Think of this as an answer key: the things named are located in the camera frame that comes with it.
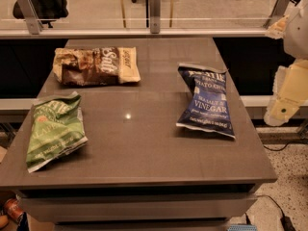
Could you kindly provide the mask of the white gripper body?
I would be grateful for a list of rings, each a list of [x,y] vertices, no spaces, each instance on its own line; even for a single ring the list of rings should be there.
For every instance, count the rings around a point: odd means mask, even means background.
[[[308,61],[296,60],[289,67],[279,66],[273,92],[275,97],[292,99],[301,106],[308,99]]]

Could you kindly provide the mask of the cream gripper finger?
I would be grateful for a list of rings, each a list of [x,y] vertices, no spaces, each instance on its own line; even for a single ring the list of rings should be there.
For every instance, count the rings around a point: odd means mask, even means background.
[[[264,122],[269,126],[281,126],[295,115],[299,107],[300,104],[292,99],[272,97],[266,108]]]

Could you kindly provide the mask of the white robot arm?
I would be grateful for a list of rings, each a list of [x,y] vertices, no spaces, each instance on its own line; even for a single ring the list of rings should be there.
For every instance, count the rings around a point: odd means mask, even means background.
[[[267,125],[281,126],[308,100],[308,0],[300,0],[288,15],[270,26],[267,36],[283,39],[284,51],[295,58],[288,67],[278,67],[264,116]]]

